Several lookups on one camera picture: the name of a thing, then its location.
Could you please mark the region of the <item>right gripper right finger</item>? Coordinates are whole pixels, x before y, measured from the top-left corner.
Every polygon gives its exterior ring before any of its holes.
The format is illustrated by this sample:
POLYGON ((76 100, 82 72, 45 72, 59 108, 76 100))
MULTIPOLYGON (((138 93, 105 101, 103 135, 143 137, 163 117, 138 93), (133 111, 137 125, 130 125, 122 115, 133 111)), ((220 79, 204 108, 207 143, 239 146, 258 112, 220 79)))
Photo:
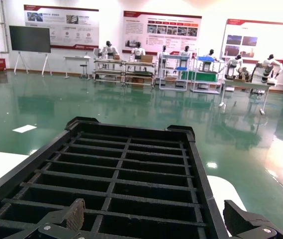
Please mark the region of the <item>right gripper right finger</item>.
POLYGON ((283 239, 283 230, 264 216, 246 212, 233 201, 224 201, 224 222, 233 239, 283 239))

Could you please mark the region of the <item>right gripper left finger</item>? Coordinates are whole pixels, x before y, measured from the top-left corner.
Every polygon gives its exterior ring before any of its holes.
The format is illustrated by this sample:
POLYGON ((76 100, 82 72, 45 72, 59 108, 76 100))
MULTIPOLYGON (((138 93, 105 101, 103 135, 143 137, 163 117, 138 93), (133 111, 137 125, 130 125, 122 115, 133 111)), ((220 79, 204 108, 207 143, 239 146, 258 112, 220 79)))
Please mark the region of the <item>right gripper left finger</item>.
POLYGON ((84 223, 85 201, 76 199, 69 207, 49 212, 40 222, 8 236, 9 239, 78 239, 84 223))

